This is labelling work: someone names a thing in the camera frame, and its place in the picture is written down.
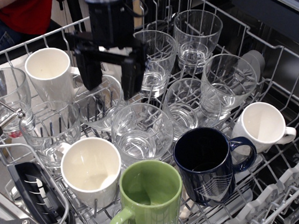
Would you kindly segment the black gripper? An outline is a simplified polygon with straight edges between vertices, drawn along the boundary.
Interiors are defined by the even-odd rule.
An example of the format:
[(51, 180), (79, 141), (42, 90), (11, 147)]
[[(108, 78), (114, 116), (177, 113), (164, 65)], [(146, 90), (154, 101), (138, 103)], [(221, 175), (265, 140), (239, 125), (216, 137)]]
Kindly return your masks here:
[[(133, 0), (85, 0), (89, 7), (90, 32), (74, 32), (77, 68), (84, 86), (93, 90), (102, 83), (100, 61), (122, 64), (121, 85), (129, 100), (142, 88), (146, 63), (146, 44), (134, 37)], [(131, 48), (125, 57), (108, 56), (100, 47)]]

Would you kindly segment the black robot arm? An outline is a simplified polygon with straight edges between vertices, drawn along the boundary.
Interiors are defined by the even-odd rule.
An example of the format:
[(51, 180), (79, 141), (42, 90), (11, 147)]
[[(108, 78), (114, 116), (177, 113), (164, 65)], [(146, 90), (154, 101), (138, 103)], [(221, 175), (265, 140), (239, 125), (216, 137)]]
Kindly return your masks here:
[(101, 63), (121, 67), (125, 100), (140, 92), (147, 62), (147, 44), (134, 37), (133, 0), (85, 0), (90, 32), (74, 32), (75, 57), (83, 85), (92, 90), (102, 82)]

